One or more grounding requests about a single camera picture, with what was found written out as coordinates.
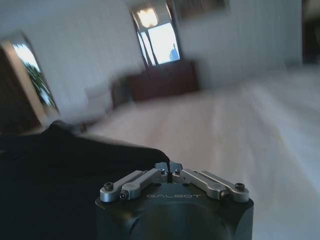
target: black fabric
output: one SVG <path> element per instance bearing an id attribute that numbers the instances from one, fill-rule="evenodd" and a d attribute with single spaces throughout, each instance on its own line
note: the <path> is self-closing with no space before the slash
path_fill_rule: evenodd
<path id="1" fill-rule="evenodd" d="M 95 199 L 105 182 L 169 162 L 157 149 L 106 144 L 53 124 L 0 135 L 1 239 L 96 238 Z"/>

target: white bed sheet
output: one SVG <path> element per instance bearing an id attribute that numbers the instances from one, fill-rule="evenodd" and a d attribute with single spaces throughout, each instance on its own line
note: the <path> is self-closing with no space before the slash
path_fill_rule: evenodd
<path id="1" fill-rule="evenodd" d="M 129 104 L 89 134 L 157 148 L 184 168 L 245 183 L 255 240 L 320 236 L 318 67 L 215 94 Z"/>

